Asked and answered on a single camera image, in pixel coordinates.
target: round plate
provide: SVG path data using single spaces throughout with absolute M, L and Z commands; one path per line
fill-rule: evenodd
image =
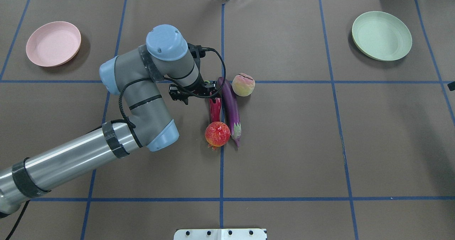
M 40 66 L 58 66 L 71 60 L 81 47 L 81 33 L 65 21 L 47 23 L 27 41 L 26 52 L 31 62 Z
M 408 27 L 397 17 L 381 11 L 366 12 L 356 18 L 352 37 L 364 54 L 381 61 L 401 59 L 412 46 Z

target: gray table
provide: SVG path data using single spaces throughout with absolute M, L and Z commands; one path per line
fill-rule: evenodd
M 455 0 L 0 0 L 1 167 L 120 117 L 100 64 L 168 23 L 222 52 L 243 136 L 211 151 L 204 100 L 173 102 L 180 132 L 33 199 L 13 239 L 172 239 L 182 228 L 267 228 L 269 239 L 452 239 L 455 235 Z M 380 10 L 411 52 L 378 62 L 350 28 Z M 26 57 L 30 34 L 76 25 L 82 46 L 56 68 Z M 215 80 L 214 54 L 202 75 Z M 18 213 L 1 220 L 5 237 Z

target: blue joint cap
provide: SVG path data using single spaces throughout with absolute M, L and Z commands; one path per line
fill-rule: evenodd
M 118 90 L 117 83 L 115 82 L 115 61 L 118 56 L 104 62 L 100 66 L 100 78 L 103 84 L 106 86 L 107 90 L 115 95 L 120 95 Z
M 159 60 L 171 62 L 181 59 L 188 52 L 187 41 L 178 29 L 171 25 L 159 25 L 147 34 L 148 52 Z
M 156 136 L 155 139 L 147 145 L 147 148 L 152 152 L 158 151 L 177 141 L 179 136 L 180 134 L 177 131 L 175 122 L 174 120 L 171 120 L 171 122 L 164 127 L 164 130 L 162 130 L 158 136 Z

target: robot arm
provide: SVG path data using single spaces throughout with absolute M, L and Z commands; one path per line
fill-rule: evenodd
M 185 104 L 190 96 L 185 91 L 208 95 L 214 85 L 206 85 L 200 76 L 199 58 L 204 55 L 203 48 L 187 44 L 174 26 L 160 25 L 147 35 L 145 45 L 101 65 L 103 84 L 110 93 L 123 94 L 132 115 L 126 122 L 106 122 L 98 130 L 0 171 L 0 218 L 142 146 L 158 151 L 177 141 L 177 127 L 156 82 L 168 75 L 184 87 L 171 85 L 169 93 Z

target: green plate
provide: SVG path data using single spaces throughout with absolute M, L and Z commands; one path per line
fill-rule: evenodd
M 352 25 L 355 45 L 375 60 L 398 60 L 411 50 L 412 37 L 408 27 L 397 17 L 381 12 L 366 12 Z

